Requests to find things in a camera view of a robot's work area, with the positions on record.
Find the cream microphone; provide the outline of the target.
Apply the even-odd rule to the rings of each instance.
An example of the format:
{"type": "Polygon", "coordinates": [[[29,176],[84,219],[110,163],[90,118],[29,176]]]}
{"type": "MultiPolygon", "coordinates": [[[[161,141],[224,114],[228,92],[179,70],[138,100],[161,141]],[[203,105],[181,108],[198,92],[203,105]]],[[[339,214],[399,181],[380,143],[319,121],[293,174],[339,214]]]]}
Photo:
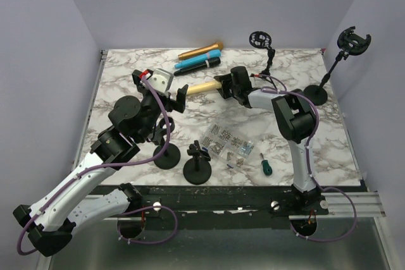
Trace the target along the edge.
{"type": "Polygon", "coordinates": [[[213,80],[213,81],[202,83],[199,85],[190,86],[187,89],[187,95],[200,94],[200,93],[207,92],[210,90],[217,90],[217,89],[220,89],[221,87],[222,87],[222,84],[220,82],[213,80]]]}

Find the black microphone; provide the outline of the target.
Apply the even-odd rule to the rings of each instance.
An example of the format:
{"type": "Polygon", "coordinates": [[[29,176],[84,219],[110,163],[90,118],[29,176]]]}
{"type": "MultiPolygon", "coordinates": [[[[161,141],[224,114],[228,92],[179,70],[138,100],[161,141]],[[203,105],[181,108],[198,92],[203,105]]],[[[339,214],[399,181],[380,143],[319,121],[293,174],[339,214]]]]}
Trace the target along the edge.
{"type": "Polygon", "coordinates": [[[214,67],[217,67],[220,63],[221,63],[221,59],[219,57],[210,58],[201,63],[197,63],[194,65],[185,67],[185,68],[181,68],[174,73],[174,76],[177,77],[177,76],[182,76],[182,75],[188,75],[190,73],[204,70],[206,68],[214,68],[214,67]]]}

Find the blue microphone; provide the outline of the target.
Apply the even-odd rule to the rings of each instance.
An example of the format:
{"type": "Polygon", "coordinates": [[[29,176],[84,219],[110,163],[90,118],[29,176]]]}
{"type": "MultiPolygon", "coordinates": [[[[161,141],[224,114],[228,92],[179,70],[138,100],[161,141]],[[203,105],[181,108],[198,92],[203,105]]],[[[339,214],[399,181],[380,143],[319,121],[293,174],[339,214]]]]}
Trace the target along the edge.
{"type": "Polygon", "coordinates": [[[214,49],[212,51],[209,51],[205,54],[195,56],[193,58],[189,58],[186,60],[183,60],[179,63],[177,63],[174,67],[175,69],[181,69],[181,68],[186,68],[189,66],[192,66],[194,64],[202,63],[205,62],[206,60],[209,60],[211,58],[217,58],[221,56],[221,51],[219,49],[214,49]]]}

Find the gold microphone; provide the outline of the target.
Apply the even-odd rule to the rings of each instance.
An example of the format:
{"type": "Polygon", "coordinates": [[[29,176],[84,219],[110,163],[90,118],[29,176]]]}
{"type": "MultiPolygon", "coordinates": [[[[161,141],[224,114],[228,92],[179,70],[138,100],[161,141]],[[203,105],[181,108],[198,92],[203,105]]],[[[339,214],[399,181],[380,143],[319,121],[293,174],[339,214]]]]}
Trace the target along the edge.
{"type": "Polygon", "coordinates": [[[215,50],[215,49],[222,50],[223,48],[224,48],[223,42],[217,41],[211,45],[208,45],[205,47],[200,47],[199,49],[194,49],[191,51],[183,52],[178,55],[178,59],[183,61],[183,60],[186,60],[189,58],[193,58],[193,57],[205,54],[205,53],[215,50]]]}

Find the black tripod microphone stand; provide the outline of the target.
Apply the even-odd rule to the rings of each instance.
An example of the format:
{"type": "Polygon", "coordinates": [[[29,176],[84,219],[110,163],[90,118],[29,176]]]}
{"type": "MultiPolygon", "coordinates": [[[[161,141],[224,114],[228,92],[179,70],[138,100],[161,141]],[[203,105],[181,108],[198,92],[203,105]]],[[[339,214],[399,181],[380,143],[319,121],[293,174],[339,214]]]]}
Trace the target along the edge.
{"type": "Polygon", "coordinates": [[[250,34],[249,43],[253,48],[264,49],[267,51],[268,60],[266,68],[262,71],[262,74],[270,75],[270,68],[273,65],[273,58],[275,57],[275,50],[271,46],[271,36],[264,31],[255,31],[250,34]]]}

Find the black round-base clip stand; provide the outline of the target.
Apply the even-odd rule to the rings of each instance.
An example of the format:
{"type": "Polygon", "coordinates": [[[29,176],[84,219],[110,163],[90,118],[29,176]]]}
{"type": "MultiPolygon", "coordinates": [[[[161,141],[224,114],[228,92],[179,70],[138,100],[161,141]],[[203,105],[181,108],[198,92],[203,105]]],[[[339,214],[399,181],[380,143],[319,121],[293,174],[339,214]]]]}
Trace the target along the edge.
{"type": "MultiPolygon", "coordinates": [[[[156,146],[153,156],[157,156],[163,150],[166,144],[166,135],[166,123],[165,119],[162,118],[151,135],[151,142],[156,146]]],[[[162,154],[154,160],[154,163],[160,169],[172,169],[179,163],[180,156],[180,149],[175,144],[169,143],[162,154]]]]}

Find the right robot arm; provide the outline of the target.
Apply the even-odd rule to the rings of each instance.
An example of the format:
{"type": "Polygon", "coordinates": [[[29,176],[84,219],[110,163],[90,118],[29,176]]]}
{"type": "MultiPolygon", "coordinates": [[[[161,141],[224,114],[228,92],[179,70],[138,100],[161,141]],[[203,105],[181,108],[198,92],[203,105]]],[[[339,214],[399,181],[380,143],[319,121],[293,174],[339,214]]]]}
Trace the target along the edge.
{"type": "Polygon", "coordinates": [[[246,108],[265,109],[275,115],[282,137],[289,144],[293,165],[292,209],[306,214],[320,198],[321,190],[313,169],[312,139],[318,129],[319,114],[303,91],[253,87],[245,67],[237,66],[229,74],[215,76],[224,99],[233,97],[246,108]]]}

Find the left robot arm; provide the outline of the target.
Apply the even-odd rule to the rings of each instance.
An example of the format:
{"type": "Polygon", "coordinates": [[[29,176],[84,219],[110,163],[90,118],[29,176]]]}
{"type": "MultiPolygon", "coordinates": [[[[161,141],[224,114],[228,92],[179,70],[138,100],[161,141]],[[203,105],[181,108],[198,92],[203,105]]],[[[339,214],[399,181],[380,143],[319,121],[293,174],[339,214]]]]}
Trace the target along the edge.
{"type": "Polygon", "coordinates": [[[163,158],[174,126],[168,113],[185,111],[189,86],[178,89],[172,99],[172,73],[160,68],[134,70],[132,78],[142,99],[119,98],[108,114],[111,126],[98,135],[79,165],[42,199],[13,211],[22,227],[16,245],[20,255],[52,256],[84,228],[110,216],[141,211],[142,196],[129,183],[91,202],[85,198],[122,167],[163,158]]]}

